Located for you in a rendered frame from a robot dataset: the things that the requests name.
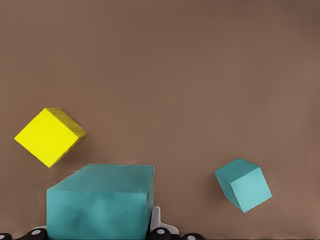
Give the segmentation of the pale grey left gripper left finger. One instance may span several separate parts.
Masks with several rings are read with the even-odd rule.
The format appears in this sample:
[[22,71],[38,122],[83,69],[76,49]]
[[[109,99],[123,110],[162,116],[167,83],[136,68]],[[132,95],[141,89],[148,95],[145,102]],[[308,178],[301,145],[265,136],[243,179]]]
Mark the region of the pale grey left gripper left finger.
[[47,227],[39,226],[23,235],[20,240],[48,240]]

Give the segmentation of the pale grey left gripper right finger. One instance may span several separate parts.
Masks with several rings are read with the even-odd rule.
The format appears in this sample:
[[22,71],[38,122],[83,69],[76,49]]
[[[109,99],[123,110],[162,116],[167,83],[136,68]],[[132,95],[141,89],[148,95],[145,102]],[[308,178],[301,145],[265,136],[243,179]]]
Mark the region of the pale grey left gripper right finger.
[[179,230],[161,221],[161,209],[159,206],[152,208],[149,240],[180,240]]

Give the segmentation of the small blue cube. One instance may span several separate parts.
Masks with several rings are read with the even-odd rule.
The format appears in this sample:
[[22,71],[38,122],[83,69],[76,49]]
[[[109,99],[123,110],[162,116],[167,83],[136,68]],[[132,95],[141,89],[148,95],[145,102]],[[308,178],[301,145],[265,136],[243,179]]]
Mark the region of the small blue cube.
[[225,197],[246,213],[272,197],[262,169],[243,158],[214,171]]

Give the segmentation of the large blue cube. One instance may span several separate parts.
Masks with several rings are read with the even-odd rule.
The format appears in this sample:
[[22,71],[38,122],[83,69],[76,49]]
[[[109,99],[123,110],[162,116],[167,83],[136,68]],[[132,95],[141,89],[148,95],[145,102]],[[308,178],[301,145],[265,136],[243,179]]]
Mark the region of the large blue cube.
[[89,164],[46,191],[51,240],[144,240],[154,206],[153,165]]

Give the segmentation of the yellow cube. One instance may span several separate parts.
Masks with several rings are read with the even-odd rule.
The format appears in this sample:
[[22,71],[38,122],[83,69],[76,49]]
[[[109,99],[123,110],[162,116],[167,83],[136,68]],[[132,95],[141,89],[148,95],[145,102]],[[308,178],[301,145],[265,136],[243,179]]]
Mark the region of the yellow cube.
[[48,168],[60,161],[87,132],[60,108],[44,108],[14,139]]

